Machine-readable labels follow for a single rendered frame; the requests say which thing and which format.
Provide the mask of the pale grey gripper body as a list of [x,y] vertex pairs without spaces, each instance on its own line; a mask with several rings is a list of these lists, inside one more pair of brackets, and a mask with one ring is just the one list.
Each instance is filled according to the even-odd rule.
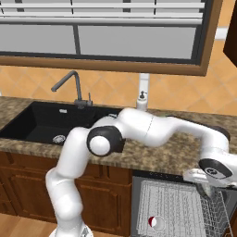
[[201,183],[201,184],[209,184],[215,187],[226,188],[231,185],[231,183],[227,181],[226,179],[214,178],[206,174],[199,168],[192,168],[192,169],[188,169],[184,171],[182,173],[182,177],[185,181]]

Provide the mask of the dishwasher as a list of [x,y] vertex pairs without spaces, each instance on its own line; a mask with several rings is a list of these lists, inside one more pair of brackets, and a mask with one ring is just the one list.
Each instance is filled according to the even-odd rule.
[[219,188],[211,200],[179,175],[132,173],[131,237],[237,237],[237,191]]

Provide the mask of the red and white bowl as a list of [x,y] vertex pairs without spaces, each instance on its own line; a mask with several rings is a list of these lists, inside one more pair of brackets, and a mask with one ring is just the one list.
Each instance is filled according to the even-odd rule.
[[150,217],[148,223],[155,231],[161,232],[165,229],[165,220],[160,216]]

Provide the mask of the brown wooden cupboard door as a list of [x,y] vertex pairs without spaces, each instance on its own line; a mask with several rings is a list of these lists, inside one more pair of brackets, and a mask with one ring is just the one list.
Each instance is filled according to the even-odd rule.
[[131,235],[130,169],[89,164],[75,183],[83,202],[82,218],[93,231]]
[[55,158],[0,152],[0,213],[55,222],[45,186]]

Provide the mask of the white soap dispenser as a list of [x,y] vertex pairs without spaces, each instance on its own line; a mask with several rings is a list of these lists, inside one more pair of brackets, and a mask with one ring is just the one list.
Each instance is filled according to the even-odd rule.
[[138,99],[137,99],[136,107],[139,110],[145,111],[147,109],[147,104],[148,104],[148,101],[147,101],[147,98],[145,96],[145,92],[141,91],[141,93],[140,93],[140,95],[138,96]]

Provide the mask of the grey sink tap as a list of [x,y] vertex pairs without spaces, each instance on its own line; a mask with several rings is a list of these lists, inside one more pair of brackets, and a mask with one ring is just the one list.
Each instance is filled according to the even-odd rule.
[[76,90],[77,90],[77,98],[74,101],[74,105],[78,109],[83,109],[87,106],[92,106],[93,101],[91,99],[91,95],[88,94],[88,100],[83,100],[81,96],[81,82],[80,82],[80,76],[77,71],[72,70],[67,75],[65,75],[59,82],[57,82],[52,88],[52,92],[56,92],[67,80],[69,80],[72,76],[75,77],[76,82]]

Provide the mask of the black sink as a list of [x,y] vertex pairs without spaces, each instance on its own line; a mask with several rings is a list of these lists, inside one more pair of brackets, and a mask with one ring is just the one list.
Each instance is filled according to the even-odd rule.
[[0,138],[63,145],[75,127],[90,129],[97,120],[116,117],[121,108],[32,102],[0,130]]

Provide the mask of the window with white blinds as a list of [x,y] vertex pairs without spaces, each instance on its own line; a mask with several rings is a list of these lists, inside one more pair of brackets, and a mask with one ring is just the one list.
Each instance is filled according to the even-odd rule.
[[206,75],[223,0],[0,0],[0,65]]

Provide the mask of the white upright post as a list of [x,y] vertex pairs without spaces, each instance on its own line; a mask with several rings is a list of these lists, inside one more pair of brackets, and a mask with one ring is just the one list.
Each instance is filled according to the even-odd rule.
[[148,98],[150,74],[141,73],[139,75],[139,95],[144,99]]

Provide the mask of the dark wall cupboard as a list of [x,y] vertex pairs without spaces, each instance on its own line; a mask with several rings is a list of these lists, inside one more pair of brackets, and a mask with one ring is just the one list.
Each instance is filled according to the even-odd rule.
[[237,0],[231,16],[231,23],[228,29],[223,53],[237,68]]

